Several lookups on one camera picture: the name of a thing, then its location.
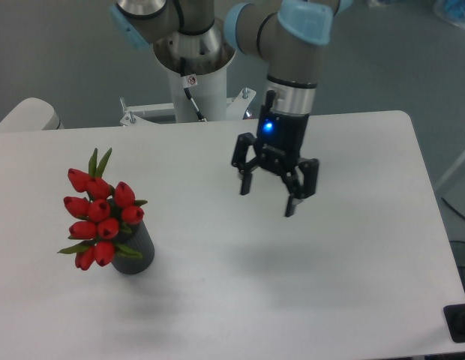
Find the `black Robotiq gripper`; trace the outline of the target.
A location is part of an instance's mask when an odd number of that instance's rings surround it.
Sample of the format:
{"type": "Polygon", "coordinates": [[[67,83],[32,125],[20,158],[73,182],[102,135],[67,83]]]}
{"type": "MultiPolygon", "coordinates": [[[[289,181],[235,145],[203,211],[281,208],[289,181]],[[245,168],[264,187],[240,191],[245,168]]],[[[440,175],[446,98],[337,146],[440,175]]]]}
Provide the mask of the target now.
{"type": "Polygon", "coordinates": [[[240,194],[251,190],[252,172],[258,165],[280,175],[289,192],[284,216],[295,214],[296,206],[313,196],[317,189],[320,161],[300,158],[309,115],[291,116],[272,112],[261,106],[256,138],[252,133],[238,135],[231,165],[241,179],[240,194]],[[254,145],[256,157],[246,161],[248,149],[254,145]]]}

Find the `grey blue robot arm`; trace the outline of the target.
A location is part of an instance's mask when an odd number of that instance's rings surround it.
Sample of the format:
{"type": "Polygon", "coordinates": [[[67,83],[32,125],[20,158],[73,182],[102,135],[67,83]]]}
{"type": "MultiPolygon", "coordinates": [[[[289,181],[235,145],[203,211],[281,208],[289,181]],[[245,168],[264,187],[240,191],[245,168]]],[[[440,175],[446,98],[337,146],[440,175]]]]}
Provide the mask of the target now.
{"type": "Polygon", "coordinates": [[[177,122],[224,120],[226,70],[237,53],[268,65],[256,133],[238,136],[231,164],[241,194],[261,168],[279,176],[289,193],[286,216],[313,196],[320,163],[300,151],[334,18],[348,1],[239,3],[223,19],[213,1],[116,1],[109,9],[136,48],[152,48],[169,77],[177,122]]]}

